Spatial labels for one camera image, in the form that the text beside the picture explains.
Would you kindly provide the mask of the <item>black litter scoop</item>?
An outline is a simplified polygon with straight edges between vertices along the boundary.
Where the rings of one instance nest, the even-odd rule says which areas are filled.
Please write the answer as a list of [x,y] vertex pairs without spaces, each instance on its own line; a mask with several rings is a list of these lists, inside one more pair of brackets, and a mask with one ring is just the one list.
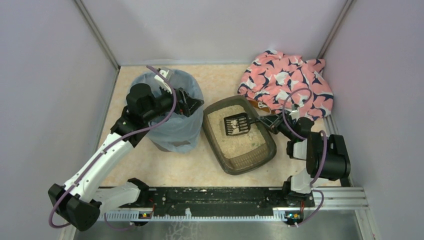
[[226,136],[239,136],[247,134],[251,125],[258,123],[258,117],[250,118],[247,112],[237,113],[223,118]]

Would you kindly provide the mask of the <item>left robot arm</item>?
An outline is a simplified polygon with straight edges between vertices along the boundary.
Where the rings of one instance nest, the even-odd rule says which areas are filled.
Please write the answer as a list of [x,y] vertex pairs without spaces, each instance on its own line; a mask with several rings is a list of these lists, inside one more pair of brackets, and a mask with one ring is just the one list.
[[102,146],[72,178],[49,188],[53,209],[48,222],[52,228],[59,228],[53,223],[54,214],[66,220],[63,227],[72,225],[83,232],[110,210],[149,200],[149,187],[136,178],[104,191],[99,191],[99,187],[117,163],[153,129],[152,120],[165,116],[161,121],[165,123],[173,113],[190,117],[204,104],[204,100],[190,96],[181,87],[175,89],[163,83],[159,89],[160,95],[154,96],[148,84],[133,85],[126,96],[127,105]]

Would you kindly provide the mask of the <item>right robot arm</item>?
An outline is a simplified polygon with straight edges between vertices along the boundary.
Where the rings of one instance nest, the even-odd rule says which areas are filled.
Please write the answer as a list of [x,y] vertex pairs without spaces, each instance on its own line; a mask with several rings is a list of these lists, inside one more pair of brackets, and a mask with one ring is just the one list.
[[289,139],[286,153],[291,159],[305,161],[305,168],[283,183],[282,198],[288,206],[300,207],[313,199],[314,188],[350,175],[351,163],[342,135],[312,131],[314,121],[307,117],[293,119],[288,113],[260,116],[258,121],[269,132]]

